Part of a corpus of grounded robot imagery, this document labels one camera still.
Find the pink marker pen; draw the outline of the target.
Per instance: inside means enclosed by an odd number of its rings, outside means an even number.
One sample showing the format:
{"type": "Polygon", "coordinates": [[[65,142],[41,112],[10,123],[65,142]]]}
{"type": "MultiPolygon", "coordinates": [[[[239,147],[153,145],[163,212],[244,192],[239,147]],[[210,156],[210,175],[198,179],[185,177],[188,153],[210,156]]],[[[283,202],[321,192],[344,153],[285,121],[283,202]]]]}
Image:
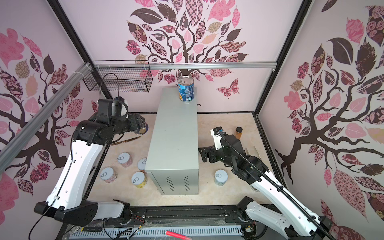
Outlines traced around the pink marker pen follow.
{"type": "Polygon", "coordinates": [[[187,236],[184,236],[184,235],[181,235],[181,234],[178,234],[178,233],[174,233],[174,232],[171,232],[171,231],[166,231],[166,235],[170,236],[170,237],[177,238],[177,239],[181,239],[181,240],[192,240],[192,238],[190,238],[190,237],[187,237],[187,236]]]}

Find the metal tongs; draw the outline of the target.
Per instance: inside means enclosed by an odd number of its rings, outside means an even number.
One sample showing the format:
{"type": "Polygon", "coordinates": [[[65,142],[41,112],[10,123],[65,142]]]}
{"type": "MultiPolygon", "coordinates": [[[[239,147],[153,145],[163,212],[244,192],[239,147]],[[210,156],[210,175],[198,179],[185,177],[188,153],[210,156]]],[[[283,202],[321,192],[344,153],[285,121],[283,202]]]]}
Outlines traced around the metal tongs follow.
{"type": "Polygon", "coordinates": [[[247,155],[254,156],[258,159],[261,159],[261,156],[260,156],[260,154],[259,154],[259,152],[255,146],[253,146],[251,148],[246,148],[245,151],[246,151],[247,155]]]}

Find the horizontal aluminium bar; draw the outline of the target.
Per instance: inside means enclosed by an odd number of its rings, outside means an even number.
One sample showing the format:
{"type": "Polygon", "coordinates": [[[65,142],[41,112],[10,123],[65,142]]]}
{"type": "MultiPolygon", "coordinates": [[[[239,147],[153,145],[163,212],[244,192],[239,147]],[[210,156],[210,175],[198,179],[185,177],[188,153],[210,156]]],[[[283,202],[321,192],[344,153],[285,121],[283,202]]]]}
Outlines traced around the horizontal aluminium bar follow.
{"type": "Polygon", "coordinates": [[[145,63],[145,64],[94,64],[96,68],[146,68],[151,70],[189,69],[275,69],[276,62],[237,62],[237,63],[145,63]]]}

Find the yellow label tin can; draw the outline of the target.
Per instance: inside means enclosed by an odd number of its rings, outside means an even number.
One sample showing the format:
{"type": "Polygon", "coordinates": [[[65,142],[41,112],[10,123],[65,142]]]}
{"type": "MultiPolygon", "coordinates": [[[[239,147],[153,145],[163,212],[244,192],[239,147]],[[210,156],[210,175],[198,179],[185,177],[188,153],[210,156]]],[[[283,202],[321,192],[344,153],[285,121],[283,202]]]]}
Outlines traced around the yellow label tin can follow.
{"type": "Polygon", "coordinates": [[[147,185],[148,179],[143,172],[136,172],[133,174],[131,182],[136,188],[141,189],[147,185]]]}

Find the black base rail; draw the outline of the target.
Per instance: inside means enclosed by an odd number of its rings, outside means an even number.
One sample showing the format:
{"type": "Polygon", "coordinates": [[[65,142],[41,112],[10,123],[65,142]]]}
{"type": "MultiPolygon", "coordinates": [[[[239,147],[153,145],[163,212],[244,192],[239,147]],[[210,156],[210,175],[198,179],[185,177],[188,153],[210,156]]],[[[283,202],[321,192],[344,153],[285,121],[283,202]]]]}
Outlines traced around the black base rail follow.
{"type": "Polygon", "coordinates": [[[166,231],[192,240],[268,240],[283,237],[256,221],[243,222],[238,206],[132,207],[128,222],[120,219],[96,220],[86,227],[64,225],[58,240],[173,240],[166,231]]]}

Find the dark label tin can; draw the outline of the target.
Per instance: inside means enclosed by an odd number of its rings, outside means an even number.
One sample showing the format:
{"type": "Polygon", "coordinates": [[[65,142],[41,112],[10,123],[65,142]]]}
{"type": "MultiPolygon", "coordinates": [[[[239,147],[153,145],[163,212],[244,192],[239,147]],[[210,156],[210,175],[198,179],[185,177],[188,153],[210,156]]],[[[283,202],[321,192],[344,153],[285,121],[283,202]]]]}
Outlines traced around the dark label tin can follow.
{"type": "Polygon", "coordinates": [[[139,134],[144,135],[148,132],[148,130],[149,130],[149,125],[147,124],[147,122],[145,122],[144,126],[139,129],[139,134]]]}

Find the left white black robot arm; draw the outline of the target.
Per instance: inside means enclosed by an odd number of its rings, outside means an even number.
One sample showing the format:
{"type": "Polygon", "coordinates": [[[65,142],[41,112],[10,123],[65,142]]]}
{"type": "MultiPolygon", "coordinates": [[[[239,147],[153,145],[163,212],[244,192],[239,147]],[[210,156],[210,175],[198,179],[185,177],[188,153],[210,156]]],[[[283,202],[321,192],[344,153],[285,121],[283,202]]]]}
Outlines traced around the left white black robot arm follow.
{"type": "Polygon", "coordinates": [[[119,200],[94,202],[87,200],[86,191],[94,182],[101,160],[116,135],[133,132],[143,135],[148,131],[140,114],[107,117],[94,114],[76,127],[70,144],[70,154],[57,184],[44,202],[35,205],[34,212],[56,221],[85,227],[95,220],[131,220],[130,204],[119,200]]]}

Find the pink label tin can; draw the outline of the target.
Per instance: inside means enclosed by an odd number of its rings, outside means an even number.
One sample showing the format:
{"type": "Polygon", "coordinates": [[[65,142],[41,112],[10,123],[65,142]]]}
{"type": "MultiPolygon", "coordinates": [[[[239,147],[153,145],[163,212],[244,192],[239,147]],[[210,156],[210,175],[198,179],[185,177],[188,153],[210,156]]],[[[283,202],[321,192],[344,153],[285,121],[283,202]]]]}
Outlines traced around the pink label tin can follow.
{"type": "Polygon", "coordinates": [[[124,167],[124,168],[128,168],[128,167],[130,167],[130,166],[132,165],[132,163],[133,163],[133,160],[132,160],[132,158],[131,158],[131,155],[130,155],[129,153],[127,153],[127,152],[125,152],[125,153],[121,153],[121,154],[118,156],[117,160],[118,160],[118,163],[119,163],[122,167],[124,167]]]}

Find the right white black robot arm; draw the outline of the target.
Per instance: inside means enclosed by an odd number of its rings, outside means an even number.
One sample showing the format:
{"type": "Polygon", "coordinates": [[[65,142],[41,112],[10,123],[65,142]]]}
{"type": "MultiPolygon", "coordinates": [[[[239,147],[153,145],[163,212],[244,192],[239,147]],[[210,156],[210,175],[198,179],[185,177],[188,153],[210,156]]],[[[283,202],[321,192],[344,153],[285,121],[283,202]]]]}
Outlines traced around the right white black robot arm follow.
{"type": "Polygon", "coordinates": [[[204,162],[222,162],[232,173],[256,189],[277,208],[271,210],[255,200],[244,197],[238,204],[243,222],[256,221],[279,233],[287,240],[334,239],[332,221],[309,210],[297,200],[272,174],[259,157],[246,154],[234,135],[212,130],[214,145],[199,148],[204,162]]]}

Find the copper table knife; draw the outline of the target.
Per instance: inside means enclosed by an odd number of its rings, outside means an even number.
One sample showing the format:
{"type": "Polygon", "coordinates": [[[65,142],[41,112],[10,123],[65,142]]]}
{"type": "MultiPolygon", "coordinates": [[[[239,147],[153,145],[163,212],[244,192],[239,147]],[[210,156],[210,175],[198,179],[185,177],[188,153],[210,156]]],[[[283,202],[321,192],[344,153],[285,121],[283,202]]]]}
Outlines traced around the copper table knife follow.
{"type": "Polygon", "coordinates": [[[141,137],[142,137],[142,136],[138,136],[138,137],[134,137],[134,138],[127,139],[127,140],[123,140],[123,141],[113,142],[113,143],[111,143],[111,146],[116,146],[116,145],[119,145],[119,144],[132,142],[132,141],[137,140],[137,139],[139,139],[139,138],[141,138],[141,137]]]}

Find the grey metal cabinet counter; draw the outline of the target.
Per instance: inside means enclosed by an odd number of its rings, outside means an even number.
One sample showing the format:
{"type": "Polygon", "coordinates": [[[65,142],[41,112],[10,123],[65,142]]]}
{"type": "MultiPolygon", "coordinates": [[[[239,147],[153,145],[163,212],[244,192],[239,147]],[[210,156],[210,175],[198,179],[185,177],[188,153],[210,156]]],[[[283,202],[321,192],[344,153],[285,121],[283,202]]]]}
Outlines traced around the grey metal cabinet counter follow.
{"type": "Polygon", "coordinates": [[[161,195],[199,193],[198,106],[164,88],[145,168],[161,195]]]}

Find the amber jar black lid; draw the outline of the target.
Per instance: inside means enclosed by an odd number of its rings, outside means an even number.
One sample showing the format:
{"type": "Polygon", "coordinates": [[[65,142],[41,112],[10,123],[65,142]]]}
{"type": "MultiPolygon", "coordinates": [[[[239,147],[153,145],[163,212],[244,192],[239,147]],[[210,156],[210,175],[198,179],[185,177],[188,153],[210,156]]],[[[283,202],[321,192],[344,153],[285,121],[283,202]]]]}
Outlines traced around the amber jar black lid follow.
{"type": "Polygon", "coordinates": [[[243,128],[242,127],[237,127],[236,128],[236,139],[240,140],[241,139],[241,136],[242,136],[242,133],[243,133],[243,128]]]}

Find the pink cartoon label can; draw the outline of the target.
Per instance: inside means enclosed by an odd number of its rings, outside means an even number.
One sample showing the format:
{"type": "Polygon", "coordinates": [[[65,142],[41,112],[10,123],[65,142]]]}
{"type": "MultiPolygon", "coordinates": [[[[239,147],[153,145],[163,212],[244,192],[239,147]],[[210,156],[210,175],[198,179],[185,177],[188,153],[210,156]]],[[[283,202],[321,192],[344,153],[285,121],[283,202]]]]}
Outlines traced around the pink cartoon label can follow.
{"type": "Polygon", "coordinates": [[[100,173],[100,178],[107,184],[113,183],[117,177],[116,171],[111,167],[104,168],[100,173]]]}

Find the diagonal aluminium bar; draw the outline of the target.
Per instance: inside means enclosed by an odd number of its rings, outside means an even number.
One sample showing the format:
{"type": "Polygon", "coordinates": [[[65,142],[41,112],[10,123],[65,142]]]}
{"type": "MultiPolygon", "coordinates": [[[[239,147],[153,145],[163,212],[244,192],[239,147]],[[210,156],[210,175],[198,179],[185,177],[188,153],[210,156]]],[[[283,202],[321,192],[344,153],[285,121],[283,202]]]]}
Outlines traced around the diagonal aluminium bar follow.
{"type": "Polygon", "coordinates": [[[71,77],[63,84],[52,98],[38,111],[37,114],[21,129],[1,152],[1,173],[11,164],[19,152],[25,147],[40,127],[51,116],[54,110],[62,103],[75,86],[92,70],[89,63],[83,63],[71,77]]]}

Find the front right patterned can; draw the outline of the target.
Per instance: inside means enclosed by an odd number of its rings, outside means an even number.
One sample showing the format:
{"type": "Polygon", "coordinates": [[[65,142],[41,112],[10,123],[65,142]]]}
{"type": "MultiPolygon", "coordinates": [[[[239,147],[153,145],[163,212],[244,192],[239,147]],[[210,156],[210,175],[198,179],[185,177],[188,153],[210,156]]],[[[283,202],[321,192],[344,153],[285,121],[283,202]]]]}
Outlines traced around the front right patterned can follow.
{"type": "Polygon", "coordinates": [[[214,182],[218,186],[223,186],[228,181],[228,174],[225,170],[217,170],[214,175],[214,182]]]}

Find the orange label can near cabinet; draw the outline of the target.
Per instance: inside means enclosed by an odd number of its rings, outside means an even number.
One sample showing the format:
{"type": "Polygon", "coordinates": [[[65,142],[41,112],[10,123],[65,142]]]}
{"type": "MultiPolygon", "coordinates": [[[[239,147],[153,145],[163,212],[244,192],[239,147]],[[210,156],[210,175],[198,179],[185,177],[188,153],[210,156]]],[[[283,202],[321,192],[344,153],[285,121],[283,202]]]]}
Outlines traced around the orange label can near cabinet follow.
{"type": "Polygon", "coordinates": [[[137,163],[137,167],[141,172],[145,171],[147,158],[140,159],[137,163]]]}

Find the blue label tin can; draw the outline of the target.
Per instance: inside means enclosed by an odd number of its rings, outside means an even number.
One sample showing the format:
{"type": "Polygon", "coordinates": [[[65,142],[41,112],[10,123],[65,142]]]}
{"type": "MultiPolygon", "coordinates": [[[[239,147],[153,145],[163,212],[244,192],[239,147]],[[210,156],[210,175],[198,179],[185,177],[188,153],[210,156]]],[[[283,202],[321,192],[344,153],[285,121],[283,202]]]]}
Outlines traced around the blue label tin can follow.
{"type": "Polygon", "coordinates": [[[189,76],[178,78],[179,98],[183,102],[190,102],[194,99],[194,79],[189,76]]]}

